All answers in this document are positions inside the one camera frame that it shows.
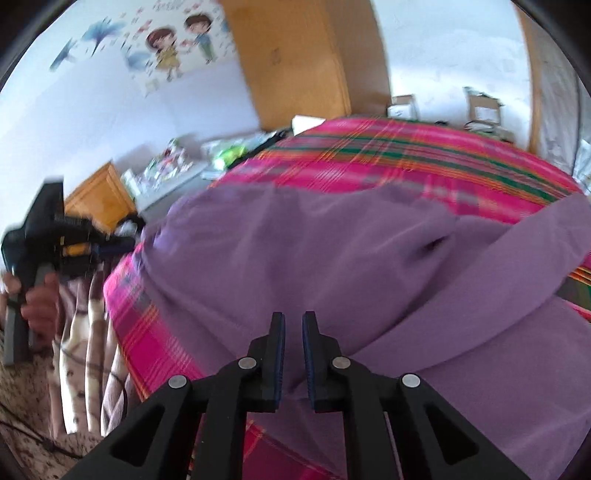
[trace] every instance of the metal rivet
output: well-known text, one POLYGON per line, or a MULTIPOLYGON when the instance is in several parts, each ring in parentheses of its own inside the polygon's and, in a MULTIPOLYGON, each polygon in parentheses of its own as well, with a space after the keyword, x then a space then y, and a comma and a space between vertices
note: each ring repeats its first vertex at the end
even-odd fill
POLYGON ((333 367, 338 368, 340 370, 344 370, 345 368, 349 368, 351 366, 351 360, 349 360, 345 356, 336 356, 333 358, 333 367))
POLYGON ((243 370, 250 370, 256 367, 256 360, 251 356, 246 356, 238 361, 238 366, 243 370))
POLYGON ((417 388, 421 384, 421 379, 413 374, 404 375, 402 383, 408 388, 417 388))
POLYGON ((175 375, 168 380, 170 388, 183 388, 187 384, 187 377, 184 375, 175 375))

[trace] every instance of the purple cloth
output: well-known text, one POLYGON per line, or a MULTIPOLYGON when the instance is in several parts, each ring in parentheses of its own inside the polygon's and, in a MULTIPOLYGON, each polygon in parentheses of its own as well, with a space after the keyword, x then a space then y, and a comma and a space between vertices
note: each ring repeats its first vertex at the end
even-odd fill
POLYGON ((344 475, 340 416, 307 401, 301 315, 373 372, 422 375, 534 480, 591 426, 591 326, 554 296, 591 249, 582 194, 515 226, 458 217, 401 187, 321 194, 221 185, 148 227, 148 295, 206 374, 287 318, 284 399, 255 420, 344 475))

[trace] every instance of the bed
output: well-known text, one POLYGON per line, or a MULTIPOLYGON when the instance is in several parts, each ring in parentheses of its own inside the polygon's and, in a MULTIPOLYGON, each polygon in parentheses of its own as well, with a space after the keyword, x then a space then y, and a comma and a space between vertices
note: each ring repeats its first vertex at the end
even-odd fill
MULTIPOLYGON (((274 183, 327 193, 395 183, 444 203, 457 215, 508 224, 579 192, 568 175, 508 144, 435 125, 363 117, 329 121, 287 139, 232 170, 219 184, 231 183, 274 183)), ((561 289, 563 297, 586 318, 589 267, 587 257, 572 273, 570 282, 574 283, 567 282, 561 289)), ((142 398, 175 374, 192 379, 203 376, 200 365, 167 329, 148 297, 133 256, 123 260, 108 279, 105 298, 142 398)), ((259 478, 263 468, 281 472, 284 479, 334 478, 250 422, 244 478, 259 478)))

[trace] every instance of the green stripe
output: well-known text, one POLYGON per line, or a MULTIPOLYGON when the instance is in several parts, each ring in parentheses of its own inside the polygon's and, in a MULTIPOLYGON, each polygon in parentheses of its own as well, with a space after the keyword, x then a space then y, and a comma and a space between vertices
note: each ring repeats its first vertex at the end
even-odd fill
POLYGON ((578 280, 567 277, 556 295, 585 310, 591 310, 591 287, 578 280))
MULTIPOLYGON (((298 147, 298 148, 291 148, 291 147, 286 147, 285 145, 281 147, 281 150, 290 150, 290 151, 326 151, 326 149, 322 148, 311 148, 311 147, 298 147)), ((343 152, 343 153, 349 153, 349 154, 358 154, 361 153, 360 150, 354 149, 354 148, 340 148, 338 149, 339 152, 343 152)), ((415 159, 416 162, 420 163, 420 162, 424 162, 424 163, 429 163, 432 165, 438 165, 438 166, 446 166, 448 168, 450 168, 451 170, 459 170, 459 171, 465 171, 468 173, 473 173, 473 174, 477 174, 477 176, 480 177, 486 177, 489 178, 491 180, 497 180, 500 181, 503 184, 506 184, 507 186, 513 187, 517 190, 520 190, 522 192, 528 192, 531 193, 534 196, 537 196, 543 200, 546 200, 548 202, 555 202, 556 200, 558 200, 558 197, 552 196, 551 194, 544 192, 543 190, 539 190, 533 187, 530 187, 529 185, 525 185, 525 184, 519 184, 516 181, 510 180, 506 177, 501 177, 498 175, 493 175, 487 172, 482 172, 480 170, 477 170, 475 168, 472 167, 466 167, 463 165, 458 165, 455 163, 450 163, 450 162, 446 162, 443 160, 430 160, 428 158, 424 158, 424 157, 416 157, 414 155, 408 155, 408 154, 399 154, 399 153, 393 153, 393 152, 383 152, 383 151, 371 151, 371 150, 364 150, 365 153, 368 154, 372 154, 372 155, 376 155, 379 154, 381 157, 386 157, 386 158, 391 158, 394 160, 402 160, 404 158, 410 158, 410 159, 415 159)))
MULTIPOLYGON (((314 137, 314 138, 327 138, 327 139, 331 139, 331 138, 342 138, 340 135, 313 135, 313 134, 308 134, 306 135, 307 137, 314 137)), ((446 148, 446 147, 440 147, 440 146, 436 146, 434 147, 433 145, 430 144, 426 144, 426 143, 422 143, 422 142, 417 142, 417 141, 404 141, 404 140, 400 140, 400 139, 396 139, 396 138, 386 138, 386 137, 366 137, 366 136, 357 136, 357 137, 349 137, 349 140, 375 140, 375 139, 379 139, 381 141, 386 141, 386 142, 391 142, 391 143, 398 143, 398 144, 402 144, 402 145, 420 145, 422 147, 427 147, 427 148, 436 148, 438 150, 442 150, 448 153, 455 153, 455 154, 459 154, 459 155, 463 155, 463 156, 469 156, 471 158, 475 158, 477 160, 481 160, 481 161, 487 161, 493 165, 496 165, 498 167, 502 167, 504 169, 513 171, 515 173, 519 173, 522 175, 525 175, 526 177, 531 178, 532 180, 536 180, 540 183, 546 184, 550 187, 552 187, 554 190, 557 190, 560 193, 563 193, 565 195, 570 195, 572 192, 569 190, 566 190, 562 187, 556 186, 554 183, 550 182, 549 180, 545 179, 544 177, 540 177, 537 174, 530 172, 529 170, 522 170, 518 167, 513 167, 510 165, 507 165, 503 162, 500 162, 498 160, 494 160, 491 157, 486 157, 486 156, 482 156, 482 155, 477 155, 477 154, 472 154, 472 153, 467 153, 465 151, 462 150, 455 150, 453 148, 446 148)), ((285 147, 283 145, 279 145, 279 146, 274 146, 273 149, 275 150, 281 150, 282 148, 288 148, 285 147)))

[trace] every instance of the cable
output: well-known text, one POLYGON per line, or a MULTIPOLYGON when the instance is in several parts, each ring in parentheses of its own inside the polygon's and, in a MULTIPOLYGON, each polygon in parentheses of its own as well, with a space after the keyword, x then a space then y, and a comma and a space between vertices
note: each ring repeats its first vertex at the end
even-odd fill
MULTIPOLYGON (((66 357, 68 357, 72 361, 78 363, 79 365, 84 365, 84 366, 89 366, 91 368, 94 368, 94 369, 100 371, 101 375, 104 375, 105 372, 107 371, 107 369, 101 365, 87 362, 86 360, 82 360, 82 359, 72 355, 70 352, 68 352, 64 349, 64 347, 61 343, 54 342, 54 344, 59 347, 61 353, 63 353, 66 357)), ((121 422, 123 422, 125 420, 125 418, 127 417, 127 408, 128 408, 128 396, 127 396, 127 390, 125 389, 125 382, 123 380, 121 380, 111 370, 109 370, 109 375, 113 376, 113 378, 117 382, 119 382, 119 385, 121 386, 121 391, 123 394, 123 413, 121 414, 121 422)), ((54 452, 61 453, 62 455, 73 458, 74 460, 80 460, 81 458, 83 458, 83 455, 78 455, 77 453, 70 452, 70 451, 60 447, 59 445, 57 445, 53 440, 41 435, 33 427, 31 427, 25 420, 23 420, 21 417, 19 417, 17 414, 15 414, 12 410, 10 410, 10 408, 8 408, 1 401, 0 401, 0 408, 3 409, 14 420, 21 423, 23 426, 25 426, 32 433, 26 432, 25 430, 20 429, 19 427, 12 425, 11 423, 8 423, 6 421, 0 420, 0 425, 3 425, 6 428, 12 429, 13 431, 20 433, 21 435, 28 437, 29 439, 33 440, 37 445, 41 445, 49 453, 54 453, 54 452)))

